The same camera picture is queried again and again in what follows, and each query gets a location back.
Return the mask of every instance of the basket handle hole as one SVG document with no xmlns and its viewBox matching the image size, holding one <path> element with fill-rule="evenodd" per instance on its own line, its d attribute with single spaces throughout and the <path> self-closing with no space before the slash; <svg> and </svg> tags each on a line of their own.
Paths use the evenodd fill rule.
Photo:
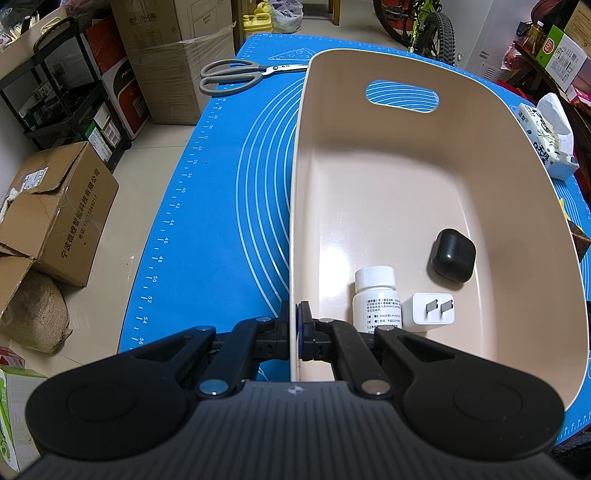
<svg viewBox="0 0 591 480">
<path fill-rule="evenodd" d="M 366 88 L 365 96 L 376 105 L 397 106 L 422 113 L 432 112 L 439 104 L 439 96 L 433 90 L 387 80 L 374 80 Z"/>
</svg>

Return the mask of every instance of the white pill bottle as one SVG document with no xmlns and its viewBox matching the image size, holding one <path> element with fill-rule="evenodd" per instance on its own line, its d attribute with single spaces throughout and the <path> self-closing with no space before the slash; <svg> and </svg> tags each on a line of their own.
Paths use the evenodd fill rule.
<svg viewBox="0 0 591 480">
<path fill-rule="evenodd" d="M 353 325 L 358 332 L 366 333 L 373 333 L 380 325 L 402 328 L 400 298 L 392 267 L 376 265 L 355 272 Z"/>
</svg>

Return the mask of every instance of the bicycle frame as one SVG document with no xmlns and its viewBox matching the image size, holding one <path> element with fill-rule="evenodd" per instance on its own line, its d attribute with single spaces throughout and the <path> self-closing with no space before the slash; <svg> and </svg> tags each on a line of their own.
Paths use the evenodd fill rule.
<svg viewBox="0 0 591 480">
<path fill-rule="evenodd" d="M 439 0 L 424 0 L 422 3 L 417 5 L 417 20 L 413 22 L 413 31 L 410 36 L 410 47 L 408 48 L 409 52 L 414 52 L 414 47 L 417 44 L 418 36 L 423 31 L 423 25 L 425 24 L 427 15 L 437 12 L 438 5 Z"/>
</svg>

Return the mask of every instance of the scissors blade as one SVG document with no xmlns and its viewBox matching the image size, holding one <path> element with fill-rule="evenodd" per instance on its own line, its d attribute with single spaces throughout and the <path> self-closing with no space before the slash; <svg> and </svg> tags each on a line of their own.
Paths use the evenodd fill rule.
<svg viewBox="0 0 591 480">
<path fill-rule="evenodd" d="M 268 67 L 263 72 L 263 77 L 267 77 L 269 75 L 273 75 L 274 73 L 284 73 L 284 72 L 305 72 L 308 69 L 308 65 L 273 65 L 272 67 Z"/>
</svg>

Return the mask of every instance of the blue silicone mat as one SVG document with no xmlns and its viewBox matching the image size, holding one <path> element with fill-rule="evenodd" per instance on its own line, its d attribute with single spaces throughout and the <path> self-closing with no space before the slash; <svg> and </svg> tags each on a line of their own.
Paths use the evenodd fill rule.
<svg viewBox="0 0 591 480">
<path fill-rule="evenodd" d="M 331 48 L 415 57 L 335 38 L 272 34 L 251 37 L 238 57 L 261 64 L 307 63 Z M 522 102 L 502 87 L 467 75 L 512 109 Z M 199 324 L 230 331 L 242 319 L 277 315 L 281 301 L 288 299 L 291 159 L 303 83 L 304 73 L 279 74 L 209 102 L 154 220 L 119 351 Z M 437 105 L 433 92 L 394 82 L 374 82 L 368 98 L 422 111 Z M 591 232 L 589 209 L 574 178 L 554 185 L 573 221 Z M 588 256 L 581 267 L 589 298 Z M 286 362 L 267 363 L 262 370 L 263 378 L 288 379 Z M 567 412 L 560 441 L 591 423 L 587 399 L 591 376 Z"/>
</svg>

